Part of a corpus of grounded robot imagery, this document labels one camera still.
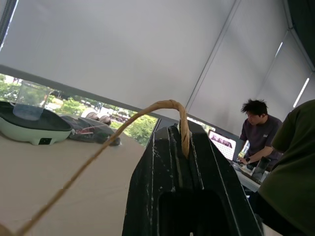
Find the black hair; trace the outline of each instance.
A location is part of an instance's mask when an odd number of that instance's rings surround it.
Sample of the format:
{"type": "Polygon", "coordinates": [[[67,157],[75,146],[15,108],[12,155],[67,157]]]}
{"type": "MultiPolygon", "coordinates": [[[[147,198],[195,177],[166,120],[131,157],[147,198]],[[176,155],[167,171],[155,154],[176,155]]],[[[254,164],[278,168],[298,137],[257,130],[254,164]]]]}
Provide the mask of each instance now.
{"type": "Polygon", "coordinates": [[[248,99],[247,103],[243,103],[241,112],[251,113],[253,115],[261,116],[262,114],[267,115],[267,103],[264,100],[251,100],[248,99]]]}

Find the wristwatch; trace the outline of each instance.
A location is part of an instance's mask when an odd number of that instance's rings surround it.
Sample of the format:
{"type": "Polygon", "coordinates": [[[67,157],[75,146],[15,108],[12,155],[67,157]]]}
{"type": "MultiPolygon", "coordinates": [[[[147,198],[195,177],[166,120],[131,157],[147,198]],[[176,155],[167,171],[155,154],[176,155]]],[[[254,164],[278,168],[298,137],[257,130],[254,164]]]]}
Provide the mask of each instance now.
{"type": "Polygon", "coordinates": [[[247,157],[245,160],[247,161],[247,164],[251,162],[251,159],[249,157],[247,157]]]}

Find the rope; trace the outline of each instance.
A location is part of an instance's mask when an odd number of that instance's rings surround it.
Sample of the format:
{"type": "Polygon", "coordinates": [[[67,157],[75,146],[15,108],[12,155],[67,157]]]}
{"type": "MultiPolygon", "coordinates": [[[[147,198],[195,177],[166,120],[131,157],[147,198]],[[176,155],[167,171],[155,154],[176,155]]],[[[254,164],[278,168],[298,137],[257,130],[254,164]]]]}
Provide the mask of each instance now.
{"type": "Polygon", "coordinates": [[[7,228],[0,224],[0,236],[23,236],[25,235],[43,216],[46,214],[51,207],[67,192],[67,190],[73,185],[73,183],[77,180],[77,178],[85,171],[85,169],[95,161],[98,156],[103,152],[105,148],[107,148],[122,132],[126,129],[130,124],[132,124],[139,117],[148,114],[150,112],[159,110],[159,109],[176,109],[180,113],[180,128],[181,128],[181,137],[182,137],[182,151],[186,159],[189,156],[189,127],[187,121],[187,114],[185,108],[174,100],[165,100],[159,101],[152,104],[150,107],[138,112],[129,120],[127,120],[114,135],[107,140],[102,147],[92,155],[77,172],[68,180],[62,189],[60,189],[52,199],[43,206],[26,224],[24,224],[16,234],[11,233],[7,228]]]}

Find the table surface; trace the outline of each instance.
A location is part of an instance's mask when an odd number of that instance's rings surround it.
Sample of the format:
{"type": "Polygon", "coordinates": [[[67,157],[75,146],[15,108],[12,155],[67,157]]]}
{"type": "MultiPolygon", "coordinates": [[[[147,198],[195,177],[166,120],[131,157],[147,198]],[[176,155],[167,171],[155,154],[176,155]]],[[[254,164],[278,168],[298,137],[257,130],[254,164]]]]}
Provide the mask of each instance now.
{"type": "MultiPolygon", "coordinates": [[[[122,145],[109,147],[87,168],[29,235],[85,236],[91,230],[94,236],[121,235],[130,177],[144,152],[133,139],[121,135],[121,140],[122,145]]],[[[0,135],[0,222],[16,231],[98,148],[71,140],[33,146],[0,135]]],[[[265,235],[279,235],[264,228],[265,235]]]]}

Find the clear container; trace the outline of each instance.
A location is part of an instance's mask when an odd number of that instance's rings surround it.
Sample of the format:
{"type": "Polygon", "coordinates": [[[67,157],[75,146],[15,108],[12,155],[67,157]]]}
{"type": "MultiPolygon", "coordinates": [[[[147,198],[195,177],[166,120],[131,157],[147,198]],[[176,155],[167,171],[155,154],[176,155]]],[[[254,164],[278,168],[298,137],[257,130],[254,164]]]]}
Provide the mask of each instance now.
{"type": "Polygon", "coordinates": [[[13,114],[27,120],[39,120],[52,90],[30,81],[22,81],[13,114]]]}

